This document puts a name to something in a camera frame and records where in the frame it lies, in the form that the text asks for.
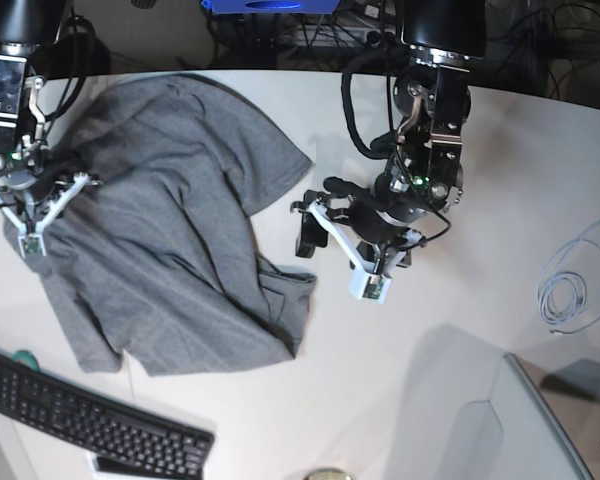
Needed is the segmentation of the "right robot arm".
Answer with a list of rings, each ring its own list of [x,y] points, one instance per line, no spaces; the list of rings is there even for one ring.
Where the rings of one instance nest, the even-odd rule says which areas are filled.
[[[95,42],[90,22],[69,1],[0,1],[0,208],[27,228],[53,221],[89,181],[87,173],[53,157],[48,136],[77,99],[86,81],[87,59],[78,32]],[[74,46],[72,67],[58,106],[43,112],[39,95],[61,40]]]

